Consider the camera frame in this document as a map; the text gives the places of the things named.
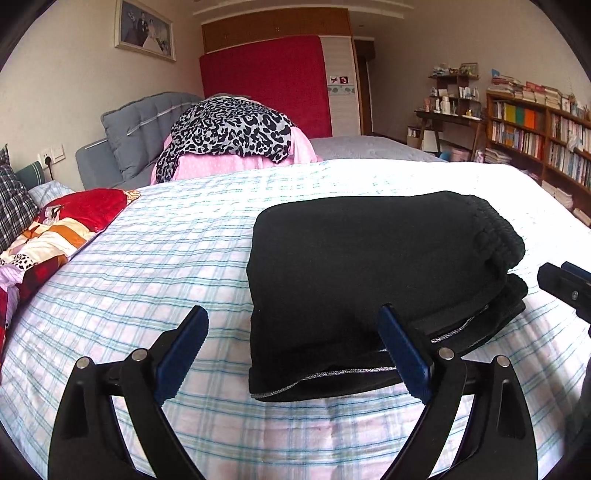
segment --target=blue plaid bed sheet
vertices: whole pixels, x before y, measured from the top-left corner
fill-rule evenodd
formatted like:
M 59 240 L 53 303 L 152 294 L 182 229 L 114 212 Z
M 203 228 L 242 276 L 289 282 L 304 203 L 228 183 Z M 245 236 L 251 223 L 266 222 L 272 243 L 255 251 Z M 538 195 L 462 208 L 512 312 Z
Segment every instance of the blue plaid bed sheet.
M 514 272 L 529 286 L 527 309 L 469 357 L 510 357 L 530 409 L 542 478 L 562 454 L 565 418 L 579 398 L 591 341 L 587 325 L 540 291 L 535 276 L 547 261 L 591 270 L 591 233 L 526 175 L 500 165 L 333 160 L 142 189 L 15 318 L 2 366 L 0 421 L 46 478 L 56 411 L 76 359 L 122 360 L 199 304 L 209 312 L 210 332 L 164 412 L 207 478 L 380 478 L 422 410 L 403 385 L 299 403 L 250 399 L 245 268 L 252 227 L 262 210 L 283 202 L 440 190 L 487 199 L 525 240 L 527 253 Z M 125 403 L 116 398 L 115 405 L 137 468 L 151 473 Z M 469 408 L 465 398 L 434 472 L 453 460 Z

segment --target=wooden desk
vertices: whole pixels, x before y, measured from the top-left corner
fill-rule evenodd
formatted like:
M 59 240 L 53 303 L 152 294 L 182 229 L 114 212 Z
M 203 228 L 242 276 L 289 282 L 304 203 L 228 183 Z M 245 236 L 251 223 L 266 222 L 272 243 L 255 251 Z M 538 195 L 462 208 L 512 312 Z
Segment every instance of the wooden desk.
M 474 133 L 474 142 L 472 143 L 472 150 L 470 152 L 470 161 L 474 161 L 474 155 L 476 154 L 476 147 L 478 146 L 478 139 L 482 135 L 486 121 L 484 120 L 472 120 L 464 116 L 457 115 L 445 115 L 444 113 L 425 112 L 423 110 L 414 111 L 418 118 L 421 119 L 421 134 L 420 134 L 420 145 L 423 144 L 423 138 L 425 136 L 425 129 L 427 124 L 433 122 L 433 131 L 435 132 L 435 140 L 437 141 L 437 152 L 441 153 L 441 140 L 439 139 L 439 132 L 443 130 L 442 123 L 447 122 L 449 124 L 462 125 L 464 127 L 470 127 L 476 130 Z

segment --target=framed wedding photo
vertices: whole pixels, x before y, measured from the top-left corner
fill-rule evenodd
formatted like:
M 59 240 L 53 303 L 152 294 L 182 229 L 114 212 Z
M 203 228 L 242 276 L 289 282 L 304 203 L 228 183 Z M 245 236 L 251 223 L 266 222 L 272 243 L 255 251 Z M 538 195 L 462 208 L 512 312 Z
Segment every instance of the framed wedding photo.
M 136 0 L 117 0 L 115 47 L 176 61 L 173 23 Z

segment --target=doorway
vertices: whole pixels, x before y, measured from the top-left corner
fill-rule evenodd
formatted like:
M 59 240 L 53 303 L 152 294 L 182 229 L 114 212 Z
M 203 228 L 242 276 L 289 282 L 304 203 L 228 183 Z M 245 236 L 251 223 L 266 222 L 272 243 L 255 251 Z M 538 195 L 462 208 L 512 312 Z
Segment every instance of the doorway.
M 368 62 L 375 58 L 374 42 L 355 40 L 357 65 L 359 69 L 359 99 L 361 107 L 361 134 L 372 135 L 371 90 L 369 86 Z

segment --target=gray upholstered headboard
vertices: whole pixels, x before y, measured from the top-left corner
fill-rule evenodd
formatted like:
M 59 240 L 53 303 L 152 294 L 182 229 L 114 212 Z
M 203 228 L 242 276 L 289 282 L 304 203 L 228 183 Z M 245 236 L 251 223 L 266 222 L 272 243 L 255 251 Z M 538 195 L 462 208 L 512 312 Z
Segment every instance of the gray upholstered headboard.
M 170 127 L 200 101 L 202 98 L 191 93 L 165 92 L 104 113 L 100 120 L 106 138 L 76 152 L 85 189 L 148 185 Z

